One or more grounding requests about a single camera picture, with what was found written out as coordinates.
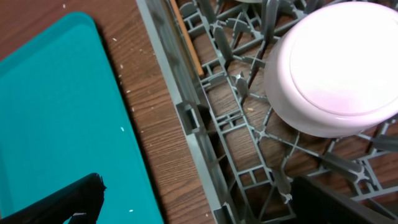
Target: wooden surface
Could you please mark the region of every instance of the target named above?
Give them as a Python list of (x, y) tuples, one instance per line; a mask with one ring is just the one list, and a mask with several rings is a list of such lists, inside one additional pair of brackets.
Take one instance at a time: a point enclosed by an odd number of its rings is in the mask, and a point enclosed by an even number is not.
[(135, 1), (0, 0), (0, 60), (73, 11), (95, 20), (121, 75), (123, 91), (131, 91), (124, 95), (134, 107), (132, 115), (165, 219), (214, 223)]

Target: gray dish rack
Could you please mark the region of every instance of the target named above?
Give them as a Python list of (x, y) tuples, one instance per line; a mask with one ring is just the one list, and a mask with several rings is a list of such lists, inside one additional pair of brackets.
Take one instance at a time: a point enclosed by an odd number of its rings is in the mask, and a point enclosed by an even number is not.
[[(389, 134), (389, 128), (394, 126), (398, 116), (355, 136), (357, 141), (365, 141), (369, 147), (362, 155), (350, 159), (335, 154), (336, 145), (345, 139), (324, 139), (327, 141), (324, 150), (317, 151), (308, 144), (300, 144), (304, 137), (298, 131), (293, 130), (286, 135), (271, 130), (275, 125), (270, 124), (270, 120), (277, 115), (262, 91), (264, 56), (306, 15), (339, 2), (343, 1), (265, 0), (236, 4), (227, 0), (192, 0), (183, 4), (180, 12), (191, 39), (205, 36), (214, 50), (214, 58), (201, 63), (206, 73), (201, 78), (195, 71), (169, 2), (137, 0), (217, 223), (279, 223), (294, 218), (290, 205), (292, 178), (298, 174), (316, 178), (327, 173), (336, 173), (347, 181), (350, 192), (346, 195), (353, 200), (366, 200), (378, 212), (398, 219), (372, 199), (398, 191), (398, 184), (387, 186), (381, 183), (370, 162), (398, 151), (398, 138)], [(394, 9), (397, 3), (398, 0), (385, 2)], [(281, 20), (280, 15), (290, 19), (276, 25)], [(243, 65), (248, 69), (240, 70)], [(214, 101), (210, 92), (221, 86), (227, 89), (228, 94), (222, 95), (222, 100), (219, 96), (218, 101)], [(225, 107), (223, 103), (228, 100), (234, 106)], [(259, 111), (264, 114), (254, 119), (251, 114), (255, 106), (250, 108), (247, 105), (263, 105)], [(281, 122), (277, 126), (286, 128)], [(238, 134), (236, 138), (245, 139), (256, 162), (244, 160), (237, 164), (232, 140), (227, 136), (239, 130), (245, 130), (247, 135), (242, 137)], [(264, 155), (264, 147), (267, 146), (276, 149), (266, 151), (274, 150), (281, 155), (277, 165)], [(287, 172), (287, 164), (296, 158), (295, 153), (315, 159), (316, 166), (303, 172), (300, 169)], [(242, 149), (241, 154), (246, 154), (246, 151)], [(264, 188), (254, 196), (253, 203), (249, 191), (261, 187)], [(276, 215), (269, 214), (267, 209), (275, 200), (283, 209), (277, 208)]]

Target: wooden table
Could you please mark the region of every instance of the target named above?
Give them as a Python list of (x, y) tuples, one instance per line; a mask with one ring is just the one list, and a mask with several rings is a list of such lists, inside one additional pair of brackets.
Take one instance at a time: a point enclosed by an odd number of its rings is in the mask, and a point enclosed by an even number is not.
[(0, 60), (73, 11), (89, 14), (108, 45), (165, 220), (214, 223), (135, 1), (0, 0)]

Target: teal tray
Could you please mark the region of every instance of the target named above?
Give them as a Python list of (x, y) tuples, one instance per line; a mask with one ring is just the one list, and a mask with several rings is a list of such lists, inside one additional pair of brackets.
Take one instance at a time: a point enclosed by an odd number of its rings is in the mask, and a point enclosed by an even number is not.
[(74, 12), (0, 62), (0, 213), (93, 172), (98, 223), (163, 223), (93, 20)]

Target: wooden stick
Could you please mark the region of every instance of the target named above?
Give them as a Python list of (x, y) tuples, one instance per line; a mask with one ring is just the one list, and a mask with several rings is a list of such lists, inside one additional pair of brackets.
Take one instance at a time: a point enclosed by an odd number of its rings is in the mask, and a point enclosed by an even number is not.
[(185, 43), (187, 43), (188, 51), (190, 52), (190, 54), (192, 56), (192, 60), (193, 60), (193, 63), (195, 64), (195, 68), (199, 74), (199, 77), (203, 78), (205, 76), (205, 73), (203, 72), (203, 69), (201, 68), (201, 64), (200, 64), (197, 52), (195, 51), (195, 48), (193, 47), (192, 40), (188, 34), (187, 28), (185, 27), (185, 23), (182, 19), (182, 16), (181, 16), (180, 10), (178, 9), (177, 3), (175, 2), (175, 0), (170, 0), (170, 3), (172, 5), (175, 17), (177, 18), (177, 22), (180, 25), (182, 35), (185, 39)]

